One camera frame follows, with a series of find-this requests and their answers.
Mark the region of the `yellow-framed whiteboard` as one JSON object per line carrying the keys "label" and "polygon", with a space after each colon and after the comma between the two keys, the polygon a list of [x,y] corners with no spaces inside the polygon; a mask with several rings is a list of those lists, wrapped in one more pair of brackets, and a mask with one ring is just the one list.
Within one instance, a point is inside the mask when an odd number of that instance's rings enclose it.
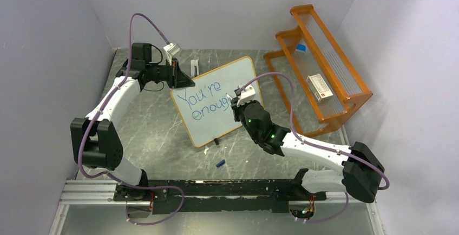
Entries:
{"label": "yellow-framed whiteboard", "polygon": [[249,56],[193,79],[194,87],[171,90],[171,97],[194,147],[202,147],[242,126],[235,122],[231,101],[234,91],[256,77]]}

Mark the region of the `blue marker cap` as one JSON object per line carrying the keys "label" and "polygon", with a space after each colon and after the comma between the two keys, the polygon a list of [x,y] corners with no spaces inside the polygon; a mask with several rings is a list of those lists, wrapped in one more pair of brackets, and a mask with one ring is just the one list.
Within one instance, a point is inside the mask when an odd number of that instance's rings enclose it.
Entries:
{"label": "blue marker cap", "polygon": [[225,160],[221,160],[220,162],[218,162],[218,163],[216,164],[216,167],[219,168],[219,167],[223,166],[225,163],[226,163]]}

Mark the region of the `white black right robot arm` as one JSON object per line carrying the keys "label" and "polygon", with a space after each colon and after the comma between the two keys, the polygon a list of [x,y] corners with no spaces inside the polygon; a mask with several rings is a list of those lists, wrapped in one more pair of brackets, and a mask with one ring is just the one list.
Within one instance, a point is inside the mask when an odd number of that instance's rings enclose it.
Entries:
{"label": "white black right robot arm", "polygon": [[384,167],[366,144],[336,145],[296,134],[273,123],[269,112],[256,100],[240,105],[233,98],[231,108],[235,121],[266,153],[316,161],[326,168],[300,170],[298,181],[292,185],[296,198],[306,199],[318,192],[346,192],[361,202],[373,203],[382,190]]}

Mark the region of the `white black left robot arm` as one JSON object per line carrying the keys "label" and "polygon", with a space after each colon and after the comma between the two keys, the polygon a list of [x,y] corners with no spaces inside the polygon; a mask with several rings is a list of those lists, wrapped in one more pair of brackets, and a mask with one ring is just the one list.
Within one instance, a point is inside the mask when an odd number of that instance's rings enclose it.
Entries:
{"label": "white black left robot arm", "polygon": [[129,104],[150,82],[164,83],[170,89],[193,87],[194,81],[179,67],[175,55],[180,51],[176,43],[168,43],[161,54],[161,62],[152,61],[149,43],[133,43],[130,57],[117,71],[109,92],[83,118],[74,118],[70,125],[74,160],[87,178],[108,175],[122,185],[136,200],[148,197],[150,185],[146,172],[134,166],[123,155],[123,145],[116,127]]}

